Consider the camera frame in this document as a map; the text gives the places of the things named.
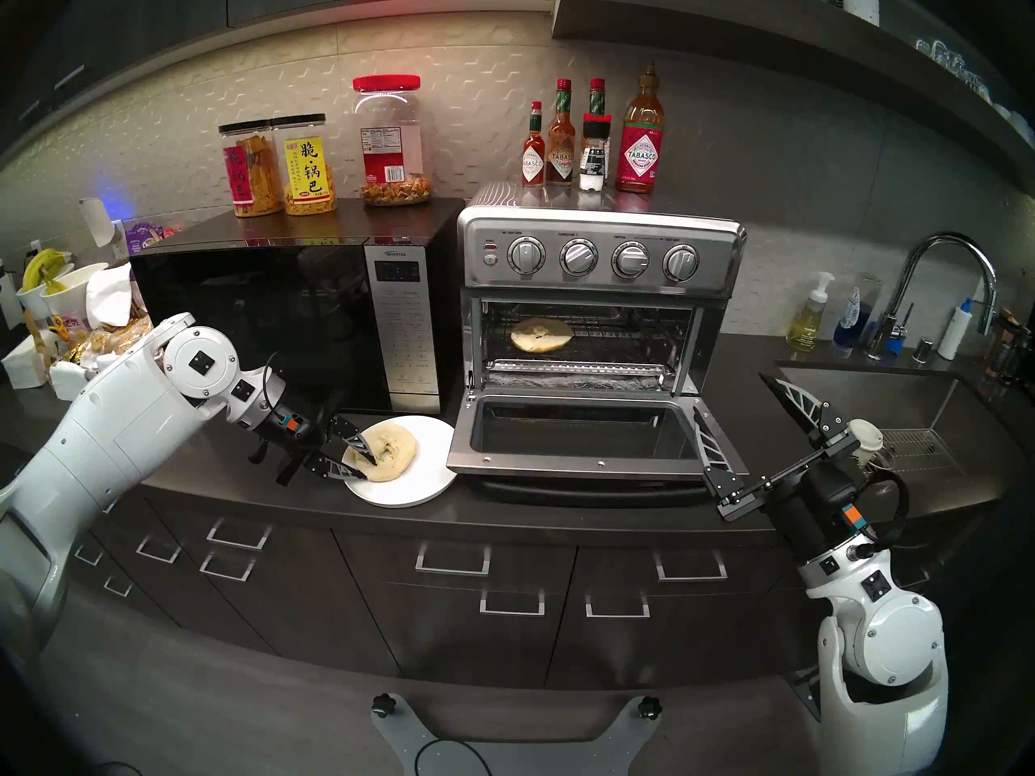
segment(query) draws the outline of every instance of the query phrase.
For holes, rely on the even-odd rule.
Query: yellow label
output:
[[[330,200],[327,186],[327,161],[323,140],[291,139],[284,143],[284,159],[291,179],[291,196],[296,203],[323,203]]]

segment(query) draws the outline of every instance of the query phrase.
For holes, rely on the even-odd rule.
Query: kitchen sink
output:
[[[995,501],[1024,470],[1019,446],[956,376],[796,362],[778,366],[786,380],[829,401],[847,419],[861,417],[881,428],[894,454],[892,469],[909,486],[911,515]],[[874,519],[890,517],[892,487],[869,491],[860,508],[876,512]]]

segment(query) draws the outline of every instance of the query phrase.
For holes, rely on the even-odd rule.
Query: microwave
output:
[[[341,411],[438,414],[463,362],[459,199],[310,216],[233,211],[130,257],[152,321],[189,311],[242,369]]]

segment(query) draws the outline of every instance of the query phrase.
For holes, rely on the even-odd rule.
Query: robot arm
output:
[[[806,594],[828,599],[833,608],[817,640],[821,773],[914,773],[930,765],[941,746],[948,674],[941,613],[891,577],[889,548],[909,510],[906,484],[887,473],[857,487],[836,466],[858,447],[847,419],[793,384],[766,376],[763,381],[815,452],[747,486],[732,473],[699,414],[699,449],[709,458],[706,483],[727,520],[761,508],[790,546]],[[897,483],[899,506],[891,531],[880,537],[855,501],[884,480]],[[880,685],[867,690],[879,693],[876,699],[854,698],[853,679]]]
[[[42,449],[0,491],[0,563],[37,645],[61,613],[76,540],[217,414],[288,450],[292,466],[282,482],[300,465],[361,477],[320,452],[326,432],[283,404],[285,389],[268,367],[242,371],[230,339],[195,326],[189,314],[162,322],[87,384]],[[328,422],[373,460],[354,426],[336,416]]]

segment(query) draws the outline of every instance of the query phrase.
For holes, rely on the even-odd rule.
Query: white plate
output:
[[[452,426],[435,417],[412,415],[392,417],[371,425],[363,431],[381,425],[402,425],[417,440],[417,454],[410,466],[394,481],[363,481],[350,478],[345,483],[355,495],[375,506],[386,509],[405,509],[430,501],[446,490],[456,473],[446,469],[446,456],[452,443]]]

